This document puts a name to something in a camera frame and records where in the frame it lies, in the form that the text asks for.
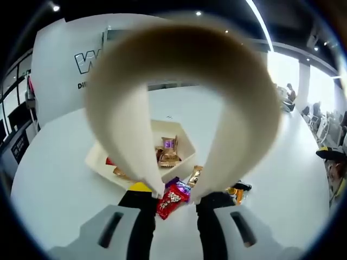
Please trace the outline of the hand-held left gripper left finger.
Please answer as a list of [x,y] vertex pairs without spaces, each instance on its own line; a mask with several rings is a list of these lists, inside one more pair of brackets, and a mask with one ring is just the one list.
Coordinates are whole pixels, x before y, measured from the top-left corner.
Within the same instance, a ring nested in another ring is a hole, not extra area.
[[50,250],[51,259],[149,259],[157,199],[151,192],[127,191],[82,224],[77,239]]

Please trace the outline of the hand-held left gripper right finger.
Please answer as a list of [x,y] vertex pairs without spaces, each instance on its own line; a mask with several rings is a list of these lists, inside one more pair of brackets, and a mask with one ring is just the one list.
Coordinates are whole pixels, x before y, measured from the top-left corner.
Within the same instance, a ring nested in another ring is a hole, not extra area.
[[196,205],[204,259],[299,259],[300,249],[275,240],[252,211],[213,192]]

